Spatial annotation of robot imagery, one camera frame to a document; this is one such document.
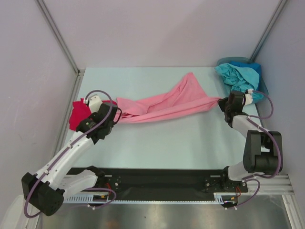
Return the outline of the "pink t shirt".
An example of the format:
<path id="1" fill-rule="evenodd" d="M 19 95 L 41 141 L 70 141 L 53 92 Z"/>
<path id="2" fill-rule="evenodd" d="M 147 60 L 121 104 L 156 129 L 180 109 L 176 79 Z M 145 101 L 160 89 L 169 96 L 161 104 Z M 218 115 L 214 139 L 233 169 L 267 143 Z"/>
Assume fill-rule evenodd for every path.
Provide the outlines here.
<path id="1" fill-rule="evenodd" d="M 137 101 L 118 97 L 122 115 L 116 116 L 121 124 L 159 122 L 209 111 L 219 100 L 220 97 L 208 96 L 190 72 L 167 93 Z"/>

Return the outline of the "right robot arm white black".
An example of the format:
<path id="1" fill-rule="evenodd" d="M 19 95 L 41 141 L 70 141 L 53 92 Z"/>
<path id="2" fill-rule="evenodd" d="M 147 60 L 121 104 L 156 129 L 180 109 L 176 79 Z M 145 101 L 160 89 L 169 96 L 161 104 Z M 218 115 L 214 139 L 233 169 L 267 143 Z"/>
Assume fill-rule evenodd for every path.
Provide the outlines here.
<path id="1" fill-rule="evenodd" d="M 274 178 L 283 169 L 282 135 L 263 128 L 252 120 L 258 116 L 243 111 L 252 103 L 255 92 L 231 91 L 218 101 L 227 124 L 245 137 L 242 161 L 225 167 L 220 178 L 220 187 L 227 192 L 256 177 Z"/>

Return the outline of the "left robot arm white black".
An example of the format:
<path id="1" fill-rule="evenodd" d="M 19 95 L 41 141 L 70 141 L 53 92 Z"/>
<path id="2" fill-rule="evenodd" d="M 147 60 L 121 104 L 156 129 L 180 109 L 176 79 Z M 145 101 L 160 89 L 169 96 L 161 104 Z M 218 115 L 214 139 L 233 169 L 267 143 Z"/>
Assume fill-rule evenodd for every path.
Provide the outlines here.
<path id="1" fill-rule="evenodd" d="M 83 153 L 111 132 L 120 119 L 117 113 L 121 112 L 115 102 L 102 102 L 95 112 L 79 123 L 66 146 L 50 162 L 35 174 L 26 173 L 22 177 L 25 217 L 32 219 L 38 216 L 38 213 L 28 213 L 29 205 L 39 213 L 51 216 L 66 198 L 83 190 L 103 191 L 116 198 L 115 191 L 105 185 L 104 172 L 94 166 L 67 180 L 64 177 Z"/>

